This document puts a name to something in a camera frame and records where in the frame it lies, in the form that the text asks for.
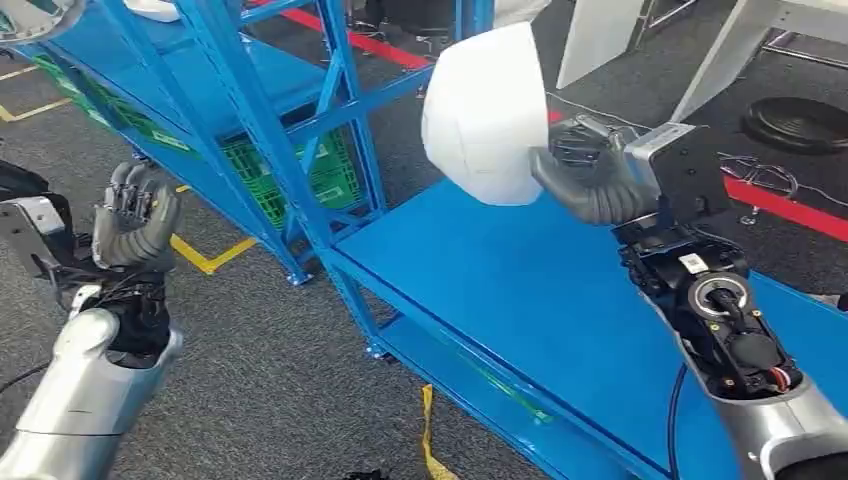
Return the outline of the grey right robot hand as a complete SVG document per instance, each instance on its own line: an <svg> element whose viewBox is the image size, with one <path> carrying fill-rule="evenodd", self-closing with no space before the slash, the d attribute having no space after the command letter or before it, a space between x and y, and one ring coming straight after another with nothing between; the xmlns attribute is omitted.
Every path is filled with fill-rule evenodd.
<svg viewBox="0 0 848 480"><path fill-rule="evenodd" d="M534 147L530 171L548 193L572 215L592 225L619 225L658 210L655 182L635 174L626 148L640 138L632 126L607 126L588 114L555 124L547 147ZM554 153L558 140L568 147L596 154L590 166Z"/></svg>

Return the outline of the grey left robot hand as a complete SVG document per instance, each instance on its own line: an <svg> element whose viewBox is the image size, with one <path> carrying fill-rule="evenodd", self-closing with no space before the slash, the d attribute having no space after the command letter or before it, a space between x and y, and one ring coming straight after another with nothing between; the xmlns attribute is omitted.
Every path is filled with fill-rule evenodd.
<svg viewBox="0 0 848 480"><path fill-rule="evenodd" d="M123 162L95 207L92 258L104 270L168 273L181 211L174 188L145 163Z"/></svg>

